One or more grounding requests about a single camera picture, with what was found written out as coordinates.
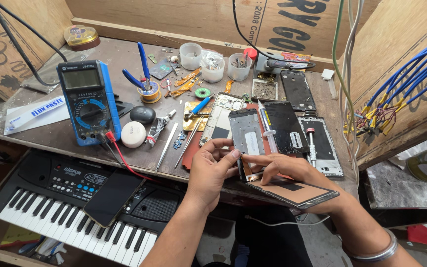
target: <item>fingernail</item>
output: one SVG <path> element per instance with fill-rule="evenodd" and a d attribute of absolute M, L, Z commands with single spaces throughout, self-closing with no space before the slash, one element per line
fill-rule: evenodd
<path fill-rule="evenodd" d="M 239 158 L 239 157 L 240 157 L 240 150 L 235 149 L 235 150 L 232 152 L 232 156 L 234 156 L 235 158 Z"/>

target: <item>black pants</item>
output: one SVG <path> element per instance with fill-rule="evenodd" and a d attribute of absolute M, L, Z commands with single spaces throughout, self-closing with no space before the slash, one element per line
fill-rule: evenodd
<path fill-rule="evenodd" d="M 283 206 L 258 206 L 240 210 L 235 225 L 235 239 L 250 248 L 247 267 L 312 267 L 297 225 L 266 226 L 246 219 L 245 215 L 268 224 L 296 222 L 296 219 Z M 228 265 L 210 263 L 207 266 Z"/>

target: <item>multimeter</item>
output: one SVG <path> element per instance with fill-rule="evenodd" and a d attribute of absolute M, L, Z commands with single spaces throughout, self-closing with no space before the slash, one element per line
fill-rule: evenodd
<path fill-rule="evenodd" d="M 57 66 L 60 85 L 80 146 L 101 144 L 98 133 L 121 136 L 120 119 L 108 67 L 99 60 L 64 62 Z"/>

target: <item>metal bangle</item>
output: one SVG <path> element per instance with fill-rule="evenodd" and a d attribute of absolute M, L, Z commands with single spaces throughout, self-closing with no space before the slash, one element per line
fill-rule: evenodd
<path fill-rule="evenodd" d="M 347 248 L 342 244 L 343 251 L 347 254 L 347 256 L 349 256 L 349 258 L 357 262 L 373 263 L 373 262 L 382 261 L 386 258 L 393 256 L 393 254 L 395 254 L 395 252 L 398 249 L 398 240 L 390 230 L 388 230 L 387 228 L 383 228 L 383 229 L 390 235 L 391 241 L 388 247 L 384 249 L 382 252 L 379 252 L 375 255 L 369 255 L 369 256 L 357 256 L 349 252 Z"/>

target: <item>red bottle cap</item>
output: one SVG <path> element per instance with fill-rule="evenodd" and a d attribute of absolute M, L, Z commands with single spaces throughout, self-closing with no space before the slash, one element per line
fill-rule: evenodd
<path fill-rule="evenodd" d="M 248 52 L 248 57 L 252 59 L 252 61 L 256 60 L 256 56 L 258 55 L 258 52 L 254 48 L 247 48 L 243 51 L 243 54 L 246 55 Z"/>

